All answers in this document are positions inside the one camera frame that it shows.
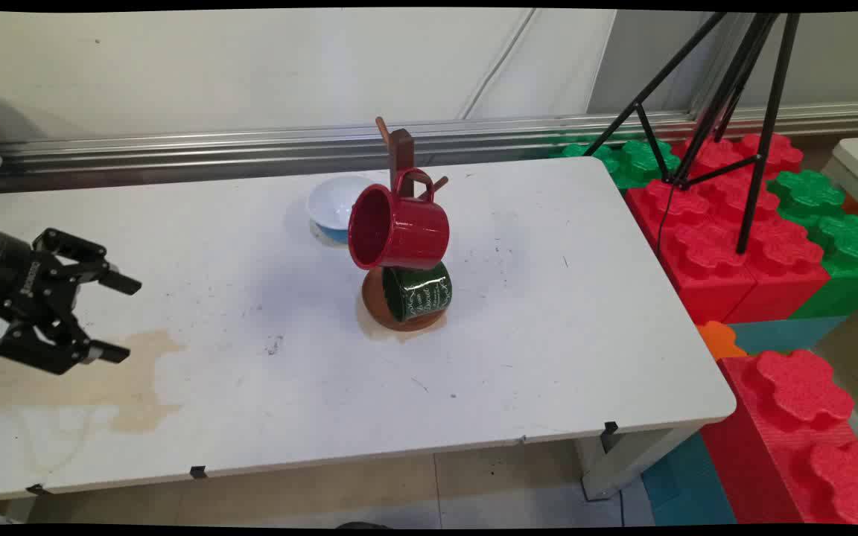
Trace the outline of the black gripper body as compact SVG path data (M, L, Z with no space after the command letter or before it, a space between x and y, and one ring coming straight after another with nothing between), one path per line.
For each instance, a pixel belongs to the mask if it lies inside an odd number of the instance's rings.
M33 244L0 232L0 319L4 322L65 322L67 313L35 291L39 272L57 265L54 255L67 234L47 228Z

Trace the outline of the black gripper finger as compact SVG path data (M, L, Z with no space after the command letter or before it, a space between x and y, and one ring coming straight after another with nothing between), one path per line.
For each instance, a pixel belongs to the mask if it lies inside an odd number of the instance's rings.
M65 284L96 282L121 294L132 296L140 281L123 275L106 258L107 249L77 235L47 228L33 241L33 252L43 261L44 277Z
M79 364L96 360L122 363L132 351L105 340L95 339L79 326L57 325L40 336L37 326L28 319L7 319L0 336L0 357L51 374L65 374Z

